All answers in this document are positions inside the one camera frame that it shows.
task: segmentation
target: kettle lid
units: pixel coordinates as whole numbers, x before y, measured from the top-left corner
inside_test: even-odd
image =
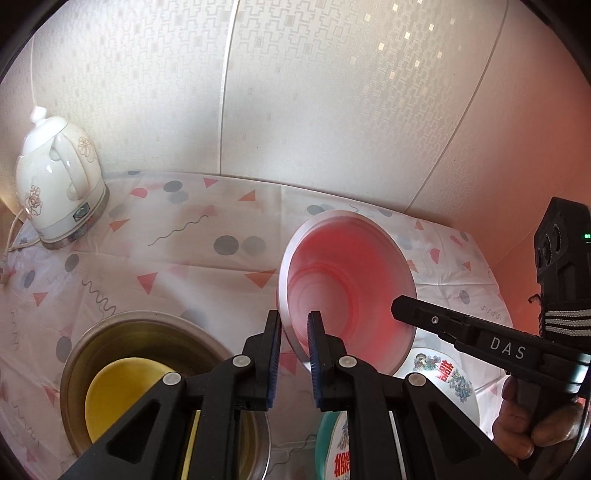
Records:
[[[60,116],[51,116],[46,118],[47,108],[36,106],[31,113],[31,122],[35,127],[27,134],[22,145],[21,155],[27,155],[38,149],[47,141],[55,137],[64,130],[68,124],[67,120]]]

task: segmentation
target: metal pot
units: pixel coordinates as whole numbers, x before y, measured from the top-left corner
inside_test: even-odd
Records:
[[[209,372],[232,354],[205,330],[167,313],[123,312],[94,325],[72,350],[61,378],[61,418],[77,456],[91,445],[84,414],[90,382],[111,362],[132,356],[155,360],[190,377]],[[239,478],[264,478],[270,452],[267,416],[243,412]]]

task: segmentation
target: screw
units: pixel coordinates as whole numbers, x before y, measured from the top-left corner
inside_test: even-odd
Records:
[[[237,355],[234,357],[234,360],[232,360],[232,363],[235,367],[247,367],[251,364],[251,358],[246,355]]]
[[[408,383],[410,383],[413,387],[422,387],[425,383],[427,383],[427,379],[421,374],[410,374],[408,376]]]
[[[339,365],[345,368],[352,368],[357,365],[357,360],[352,356],[345,355],[339,358]]]
[[[162,381],[164,382],[164,385],[176,385],[181,381],[181,375],[176,372],[168,372],[163,376]]]

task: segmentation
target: patterned tablecloth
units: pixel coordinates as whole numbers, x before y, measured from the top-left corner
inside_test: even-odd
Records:
[[[324,210],[359,212],[396,241],[418,297],[511,325],[492,271],[472,237],[361,202],[295,187],[189,173],[130,171],[106,179],[111,199],[91,231],[58,251],[11,254],[0,291],[0,430],[38,480],[74,461],[59,409],[61,372],[72,346],[104,318],[159,310],[205,328],[238,353],[275,307],[277,269],[292,234]],[[31,239],[26,223],[19,239]],[[503,372],[418,332],[415,346],[452,356],[476,391],[490,435]],[[269,413],[268,478],[314,478],[314,408],[308,372],[282,343]]]

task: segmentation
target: white wall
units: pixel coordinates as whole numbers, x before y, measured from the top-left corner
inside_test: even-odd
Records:
[[[16,208],[37,103],[105,170],[354,197],[469,231],[496,264],[590,157],[590,100],[518,0],[69,0],[0,85],[0,196]]]
[[[505,7],[70,0],[20,55],[28,101],[3,95],[0,122],[26,123],[34,98],[89,133],[105,170],[222,173],[404,209],[467,107]],[[7,171],[23,133],[0,137]]]
[[[533,243],[550,199],[590,161],[591,87],[554,33],[511,0],[474,101],[407,212],[469,231],[494,266]]]

